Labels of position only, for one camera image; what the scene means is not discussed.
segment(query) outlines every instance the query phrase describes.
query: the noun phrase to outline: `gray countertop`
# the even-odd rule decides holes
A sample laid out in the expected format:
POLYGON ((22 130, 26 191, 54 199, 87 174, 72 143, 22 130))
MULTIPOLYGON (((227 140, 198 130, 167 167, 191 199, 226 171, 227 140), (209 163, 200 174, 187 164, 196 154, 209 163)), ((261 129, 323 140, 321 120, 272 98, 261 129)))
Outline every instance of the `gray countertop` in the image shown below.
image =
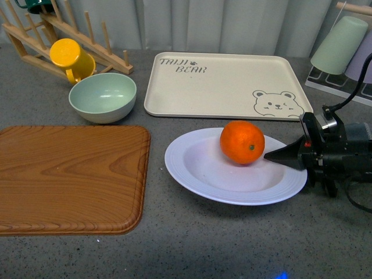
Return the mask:
MULTIPOLYGON (((0 278, 371 278, 372 215, 353 207, 344 192, 329 198, 317 185, 272 205, 236 206, 196 195, 172 178, 164 153, 174 139, 231 120, 147 114, 157 53, 128 52, 138 98, 115 123, 151 134, 140 223, 124 235, 0 237, 0 278)), ((287 59, 315 113, 343 100, 304 86, 308 59, 287 59)), ((10 44, 1 45, 0 69, 0 129, 92 125, 71 108, 67 80, 22 62, 10 44)), ((372 108, 351 102, 338 115, 346 123, 370 122, 372 108)), ((285 144, 303 133, 295 121, 252 122, 285 144)))

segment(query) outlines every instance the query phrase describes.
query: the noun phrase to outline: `wood grain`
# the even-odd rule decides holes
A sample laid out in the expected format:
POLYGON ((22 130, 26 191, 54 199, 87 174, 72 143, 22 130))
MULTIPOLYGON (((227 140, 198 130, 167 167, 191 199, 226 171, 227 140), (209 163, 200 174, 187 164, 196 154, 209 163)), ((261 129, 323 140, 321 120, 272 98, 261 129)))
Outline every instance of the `wood grain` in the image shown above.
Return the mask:
POLYGON ((142 216, 150 135, 140 126, 0 132, 0 235, 122 234, 142 216))

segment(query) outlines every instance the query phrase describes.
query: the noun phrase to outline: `mug handle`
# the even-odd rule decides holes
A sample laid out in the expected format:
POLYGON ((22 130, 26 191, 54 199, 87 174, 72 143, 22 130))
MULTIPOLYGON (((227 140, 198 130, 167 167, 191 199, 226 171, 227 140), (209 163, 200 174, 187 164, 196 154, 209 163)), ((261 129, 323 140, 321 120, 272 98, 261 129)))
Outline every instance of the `mug handle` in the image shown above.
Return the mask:
POLYGON ((22 8, 22 9, 27 8, 27 5, 24 5, 24 6, 19 5, 18 0, 14 0, 14 1, 16 1, 16 4, 17 4, 18 7, 22 8))
POLYGON ((69 82, 71 82, 72 84, 77 84, 79 81, 81 81, 81 78, 74 77, 74 74, 72 73, 72 69, 67 69, 66 75, 67 75, 67 78, 69 79, 69 82))

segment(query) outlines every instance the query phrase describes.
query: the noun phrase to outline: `orange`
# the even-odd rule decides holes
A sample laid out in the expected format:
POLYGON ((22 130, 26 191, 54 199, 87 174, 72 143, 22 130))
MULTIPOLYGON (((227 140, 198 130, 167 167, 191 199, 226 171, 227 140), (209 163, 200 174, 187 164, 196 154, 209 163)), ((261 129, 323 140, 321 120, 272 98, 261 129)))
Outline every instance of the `orange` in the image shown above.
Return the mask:
POLYGON ((265 137, 256 125, 244 120, 234 120, 223 128, 220 147, 235 163, 248 164, 262 155, 265 137))

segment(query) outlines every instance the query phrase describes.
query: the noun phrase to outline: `mug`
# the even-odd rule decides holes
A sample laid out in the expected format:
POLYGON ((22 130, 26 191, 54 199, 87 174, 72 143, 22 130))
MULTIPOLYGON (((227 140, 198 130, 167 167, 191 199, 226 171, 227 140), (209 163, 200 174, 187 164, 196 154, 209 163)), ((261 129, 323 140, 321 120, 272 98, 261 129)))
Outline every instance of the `mug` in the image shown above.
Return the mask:
POLYGON ((73 39, 56 41, 51 47, 50 57, 54 65, 65 71, 72 84, 94 74, 94 58, 73 39))
MULTIPOLYGON (((367 59, 369 54, 372 53, 372 31, 370 31, 362 43, 360 44, 358 50, 351 59, 348 67, 346 68, 345 75, 352 80, 358 81, 360 73, 362 72, 362 67, 364 61, 367 59)), ((368 66, 366 76, 363 80, 364 83, 372 83, 372 65, 368 66)))
POLYGON ((368 24, 344 16, 328 33, 311 58, 312 65, 327 74, 342 74, 366 35, 368 24))
POLYGON ((21 6, 18 3, 18 0, 15 0, 18 7, 25 9, 27 8, 29 13, 35 13, 39 14, 42 12, 42 7, 44 6, 45 10, 48 13, 51 13, 54 11, 52 2, 50 0, 24 0, 26 4, 24 6, 21 6))

